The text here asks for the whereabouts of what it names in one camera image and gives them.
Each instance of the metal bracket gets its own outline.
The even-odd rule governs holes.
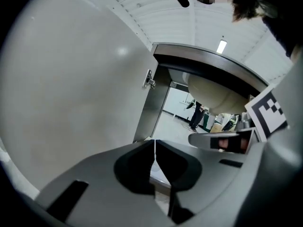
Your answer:
[[[152,71],[148,69],[144,83],[143,83],[143,88],[147,88],[147,86],[150,85],[152,89],[155,89],[156,87],[156,82],[152,79]]]

